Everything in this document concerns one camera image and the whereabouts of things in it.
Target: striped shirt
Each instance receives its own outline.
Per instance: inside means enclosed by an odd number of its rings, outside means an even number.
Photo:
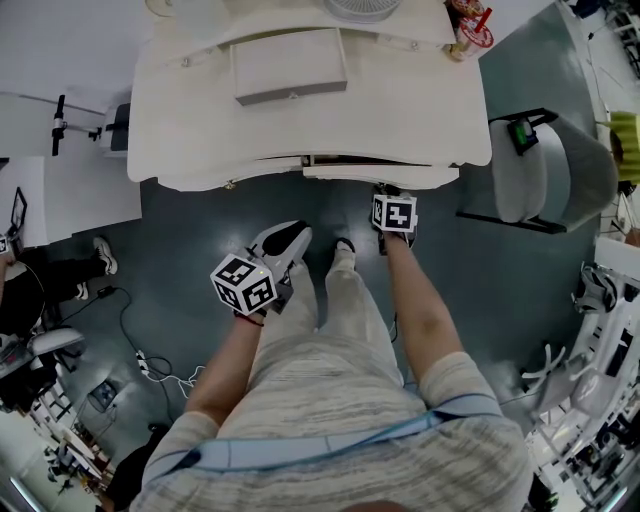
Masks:
[[[419,385],[354,340],[280,340],[256,358],[247,394],[222,426],[199,413],[176,421],[150,460],[228,438],[287,438],[385,427],[465,393],[493,395],[464,353],[438,361]],[[393,501],[409,510],[520,511],[532,467],[520,428],[503,417],[454,420],[408,438],[270,471],[184,469],[143,488],[131,510],[326,511]]]

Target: metal stand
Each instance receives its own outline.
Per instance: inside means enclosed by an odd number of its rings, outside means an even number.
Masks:
[[[94,142],[97,141],[102,135],[102,127],[91,128],[86,126],[78,126],[75,124],[69,124],[64,120],[64,99],[65,95],[62,94],[58,98],[58,109],[53,116],[53,130],[51,136],[53,137],[53,150],[51,154],[58,156],[58,150],[60,149],[60,141],[64,139],[65,130],[73,130],[76,132],[83,132],[89,135],[89,138]]]

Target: wrist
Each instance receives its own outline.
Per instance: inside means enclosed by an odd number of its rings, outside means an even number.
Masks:
[[[238,311],[234,311],[233,316],[236,318],[237,322],[252,324],[256,327],[264,327],[265,317],[258,312],[251,313],[250,315],[243,315]]]

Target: white desk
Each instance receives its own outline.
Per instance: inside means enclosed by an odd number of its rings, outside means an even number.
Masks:
[[[242,107],[234,98],[228,47],[189,53],[184,40],[156,31],[136,68],[129,177],[202,190],[288,170],[278,162],[256,167],[265,158],[352,155],[434,166],[435,179],[428,167],[402,166],[401,173],[408,176],[402,183],[407,188],[433,188],[457,178],[457,169],[451,179],[442,177],[452,164],[490,161],[476,61],[454,63],[435,46],[389,48],[363,32],[343,31],[343,43],[346,92]],[[176,55],[189,55],[188,65]],[[386,177],[376,172],[371,181],[393,182],[396,173],[387,167]],[[349,178],[361,172],[366,166],[318,174]]]

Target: gray floor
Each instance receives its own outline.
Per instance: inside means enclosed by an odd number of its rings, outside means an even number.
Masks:
[[[555,6],[485,56],[481,66],[490,117],[545,106],[594,132],[584,77]],[[598,223],[549,236],[456,218],[465,198],[480,193],[474,184],[478,173],[482,170],[464,169],[457,182],[417,194],[415,253],[451,309],[465,347],[500,400],[507,401],[520,394],[518,370],[535,361],[543,340],[570,343],[575,336],[581,318],[572,309],[570,293],[581,261],[592,255]],[[486,172],[480,176],[484,179]],[[133,295],[125,323],[135,343],[147,356],[171,360],[177,375],[188,377],[196,365],[206,363],[231,322],[229,310],[215,296],[210,272],[225,254],[278,222],[305,219],[315,229],[308,259],[321,310],[332,242],[348,236],[356,245],[360,272],[382,314],[392,321],[386,262],[377,253],[368,221],[370,185],[312,181],[293,173],[206,193],[178,193],[147,182],[142,200],[143,220],[101,230],[121,265],[110,281]],[[93,235],[55,244],[50,256],[88,255]],[[119,293],[70,322],[88,343],[79,369],[66,378],[77,403],[107,377],[118,383],[117,419],[102,435],[116,462],[146,442],[149,422],[167,421],[162,390],[136,370],[120,333],[118,314],[125,300]],[[72,312],[78,306],[63,309]],[[167,383],[167,389],[177,416],[184,399],[175,383]],[[526,427],[532,400],[513,401],[505,411]],[[83,418],[100,432],[108,419],[90,409]]]

